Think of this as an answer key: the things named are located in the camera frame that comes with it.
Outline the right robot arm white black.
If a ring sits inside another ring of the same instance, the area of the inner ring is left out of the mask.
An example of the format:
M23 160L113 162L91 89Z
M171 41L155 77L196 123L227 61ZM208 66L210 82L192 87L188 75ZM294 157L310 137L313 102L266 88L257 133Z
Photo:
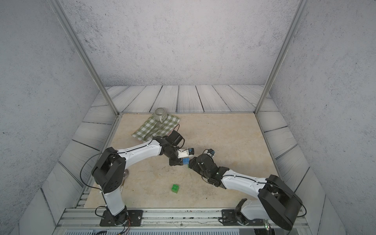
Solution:
M257 178L237 173L227 167L217 166L211 153L203 153L189 161L189 168L208 184L235 190L255 198L242 199L229 216L220 220L223 225L247 226L252 221L272 220L280 228L290 231L303 207L302 200L278 176Z

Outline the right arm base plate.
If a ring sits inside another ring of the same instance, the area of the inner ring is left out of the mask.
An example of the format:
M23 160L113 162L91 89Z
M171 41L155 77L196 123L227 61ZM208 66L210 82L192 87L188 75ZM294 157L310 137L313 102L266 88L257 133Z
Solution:
M249 220L234 209L223 209L218 221L224 226L262 226L262 219Z

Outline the light blue long lego brick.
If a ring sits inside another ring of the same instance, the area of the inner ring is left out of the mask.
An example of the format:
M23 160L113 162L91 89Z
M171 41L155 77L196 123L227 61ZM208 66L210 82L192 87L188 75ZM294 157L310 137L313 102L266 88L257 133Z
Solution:
M183 165L189 165L189 164L190 164L190 158L184 158Z

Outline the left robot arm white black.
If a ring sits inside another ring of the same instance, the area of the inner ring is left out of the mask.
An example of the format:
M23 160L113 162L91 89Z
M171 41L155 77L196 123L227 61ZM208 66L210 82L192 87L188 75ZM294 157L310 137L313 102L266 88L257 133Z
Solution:
M138 146L115 150L107 148L97 160L92 176L99 185L106 209L115 217L126 213L126 205L121 197L120 186L125 171L132 165L150 157L165 155L169 165L183 165L183 160L194 155L194 148L183 149L170 137L155 137Z

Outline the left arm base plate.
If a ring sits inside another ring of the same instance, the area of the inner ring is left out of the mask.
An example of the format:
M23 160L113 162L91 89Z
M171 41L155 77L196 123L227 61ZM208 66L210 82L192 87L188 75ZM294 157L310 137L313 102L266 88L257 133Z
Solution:
M126 210L118 215L112 215L109 210L105 210L99 223L100 227L123 226L139 227L143 218L143 210Z

